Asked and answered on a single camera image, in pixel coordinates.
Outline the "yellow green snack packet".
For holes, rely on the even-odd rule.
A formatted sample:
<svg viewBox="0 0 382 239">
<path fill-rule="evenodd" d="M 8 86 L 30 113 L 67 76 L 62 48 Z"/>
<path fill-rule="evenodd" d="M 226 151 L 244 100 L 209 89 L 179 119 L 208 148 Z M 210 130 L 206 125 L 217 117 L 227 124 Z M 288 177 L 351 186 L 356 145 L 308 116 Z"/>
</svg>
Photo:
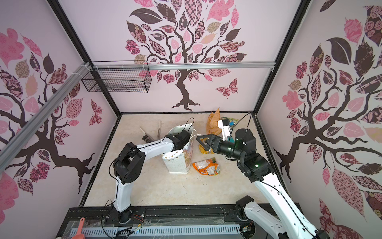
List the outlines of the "yellow green snack packet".
<svg viewBox="0 0 382 239">
<path fill-rule="evenodd" d="M 239 121 L 239 119 L 235 119 L 235 118 L 227 118 L 227 119 L 229 120 L 230 126 L 234 126 Z"/>
</svg>

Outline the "white patterned paper bag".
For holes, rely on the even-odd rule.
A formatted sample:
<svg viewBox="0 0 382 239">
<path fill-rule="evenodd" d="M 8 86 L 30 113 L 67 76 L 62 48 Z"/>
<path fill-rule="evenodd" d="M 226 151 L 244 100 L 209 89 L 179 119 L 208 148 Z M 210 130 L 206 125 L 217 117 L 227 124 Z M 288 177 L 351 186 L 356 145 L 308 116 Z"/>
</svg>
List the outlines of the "white patterned paper bag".
<svg viewBox="0 0 382 239">
<path fill-rule="evenodd" d="M 187 174 L 192 163 L 194 140 L 199 134 L 192 123 L 172 128 L 167 136 L 174 139 L 174 149 L 162 154 L 162 159 L 170 174 Z"/>
</svg>

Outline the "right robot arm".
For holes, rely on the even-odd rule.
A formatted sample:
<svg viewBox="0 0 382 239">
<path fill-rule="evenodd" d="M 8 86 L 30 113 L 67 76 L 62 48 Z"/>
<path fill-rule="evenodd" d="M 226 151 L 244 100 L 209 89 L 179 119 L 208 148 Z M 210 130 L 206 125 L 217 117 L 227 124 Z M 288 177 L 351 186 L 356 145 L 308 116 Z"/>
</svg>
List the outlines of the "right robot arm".
<svg viewBox="0 0 382 239">
<path fill-rule="evenodd" d="M 256 138 L 249 129 L 239 129 L 235 141 L 214 134 L 197 136 L 206 150 L 237 161 L 237 167 L 268 200 L 273 216 L 250 198 L 237 202 L 238 216 L 259 225 L 273 239 L 327 239 L 328 233 L 317 229 L 300 211 L 281 185 L 273 167 L 256 149 Z"/>
</svg>

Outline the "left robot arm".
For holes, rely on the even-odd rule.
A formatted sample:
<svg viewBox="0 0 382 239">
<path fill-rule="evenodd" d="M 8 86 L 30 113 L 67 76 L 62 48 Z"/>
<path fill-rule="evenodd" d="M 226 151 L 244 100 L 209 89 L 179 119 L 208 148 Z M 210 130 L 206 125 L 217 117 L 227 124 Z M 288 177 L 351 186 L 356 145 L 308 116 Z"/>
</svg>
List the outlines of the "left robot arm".
<svg viewBox="0 0 382 239">
<path fill-rule="evenodd" d="M 178 155 L 189 143 L 191 136 L 191 130 L 183 129 L 151 143 L 135 145 L 130 142 L 125 145 L 112 164 L 116 178 L 113 206 L 117 212 L 125 213 L 131 207 L 133 182 L 140 176 L 145 161 L 159 155 Z"/>
</svg>

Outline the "orange snack packet small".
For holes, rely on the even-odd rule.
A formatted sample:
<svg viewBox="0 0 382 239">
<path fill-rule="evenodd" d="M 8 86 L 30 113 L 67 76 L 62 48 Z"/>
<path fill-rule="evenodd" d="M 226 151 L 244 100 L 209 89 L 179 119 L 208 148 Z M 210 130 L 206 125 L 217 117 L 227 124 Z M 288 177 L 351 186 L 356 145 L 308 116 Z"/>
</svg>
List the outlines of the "orange snack packet small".
<svg viewBox="0 0 382 239">
<path fill-rule="evenodd" d="M 216 176 L 220 174 L 220 166 L 215 157 L 192 163 L 193 168 L 201 175 Z"/>
</svg>

